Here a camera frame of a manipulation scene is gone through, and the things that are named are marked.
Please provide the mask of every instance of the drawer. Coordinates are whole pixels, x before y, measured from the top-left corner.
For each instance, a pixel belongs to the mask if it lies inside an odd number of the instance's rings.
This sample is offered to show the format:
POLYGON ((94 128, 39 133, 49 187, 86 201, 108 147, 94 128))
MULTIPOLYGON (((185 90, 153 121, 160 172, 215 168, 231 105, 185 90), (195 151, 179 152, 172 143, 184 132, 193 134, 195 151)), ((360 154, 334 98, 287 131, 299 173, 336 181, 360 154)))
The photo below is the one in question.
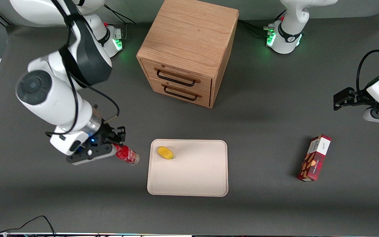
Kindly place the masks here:
POLYGON ((168 82, 172 86, 183 87, 195 93, 210 94, 212 87, 211 79, 183 72, 163 64, 151 63, 145 60, 141 60, 141 62, 150 78, 168 82))
POLYGON ((172 96, 177 99, 182 99, 183 101, 191 102, 196 105, 201 105, 204 107, 210 107, 210 96, 199 93, 192 92, 189 90, 184 90, 180 87, 174 87, 173 85, 166 84, 163 81, 150 78, 150 84, 152 88, 157 93, 162 93, 168 96, 172 96))

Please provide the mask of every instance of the green led light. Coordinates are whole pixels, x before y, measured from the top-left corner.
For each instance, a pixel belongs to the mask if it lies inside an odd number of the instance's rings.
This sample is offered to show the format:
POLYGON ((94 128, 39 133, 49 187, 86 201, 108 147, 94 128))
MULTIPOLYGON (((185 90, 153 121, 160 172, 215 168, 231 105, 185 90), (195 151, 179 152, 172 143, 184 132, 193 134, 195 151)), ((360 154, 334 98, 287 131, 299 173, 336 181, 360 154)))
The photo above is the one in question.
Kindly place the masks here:
POLYGON ((112 41, 118 51, 122 50, 122 40, 112 39, 112 41))
POLYGON ((301 42, 302 34, 299 36, 298 42, 296 43, 296 46, 299 45, 299 42, 301 42))
POLYGON ((269 39, 267 40, 267 45, 272 46, 275 38, 276 38, 276 33, 273 33, 271 36, 269 36, 269 39))

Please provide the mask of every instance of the cabinet top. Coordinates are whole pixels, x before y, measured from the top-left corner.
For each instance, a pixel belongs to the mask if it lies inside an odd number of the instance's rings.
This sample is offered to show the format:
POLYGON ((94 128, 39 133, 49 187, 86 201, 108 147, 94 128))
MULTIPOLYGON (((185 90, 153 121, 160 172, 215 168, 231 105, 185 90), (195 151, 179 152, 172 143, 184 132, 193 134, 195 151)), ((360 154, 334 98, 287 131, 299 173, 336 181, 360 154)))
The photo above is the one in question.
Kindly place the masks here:
POLYGON ((215 78, 239 11, 197 0, 164 0, 137 57, 215 78))

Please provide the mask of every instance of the yellow fruit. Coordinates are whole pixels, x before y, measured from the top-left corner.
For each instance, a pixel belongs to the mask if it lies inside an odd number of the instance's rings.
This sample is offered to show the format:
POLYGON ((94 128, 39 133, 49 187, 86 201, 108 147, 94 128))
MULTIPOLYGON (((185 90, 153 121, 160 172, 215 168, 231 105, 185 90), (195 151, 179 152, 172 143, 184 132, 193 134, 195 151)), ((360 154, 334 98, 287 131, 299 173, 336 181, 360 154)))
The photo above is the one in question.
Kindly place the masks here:
POLYGON ((164 146, 158 148, 158 153, 167 160, 173 159, 173 153, 164 146))

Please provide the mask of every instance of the cardboard box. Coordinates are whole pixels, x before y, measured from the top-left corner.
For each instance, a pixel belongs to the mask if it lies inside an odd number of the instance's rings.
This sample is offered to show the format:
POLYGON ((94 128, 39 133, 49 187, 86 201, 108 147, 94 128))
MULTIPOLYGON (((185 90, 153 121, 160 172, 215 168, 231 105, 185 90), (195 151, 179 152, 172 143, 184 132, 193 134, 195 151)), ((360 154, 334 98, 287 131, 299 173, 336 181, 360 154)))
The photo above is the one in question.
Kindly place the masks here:
POLYGON ((305 182, 318 179, 330 142, 331 138, 324 134, 312 139, 298 179, 305 182))

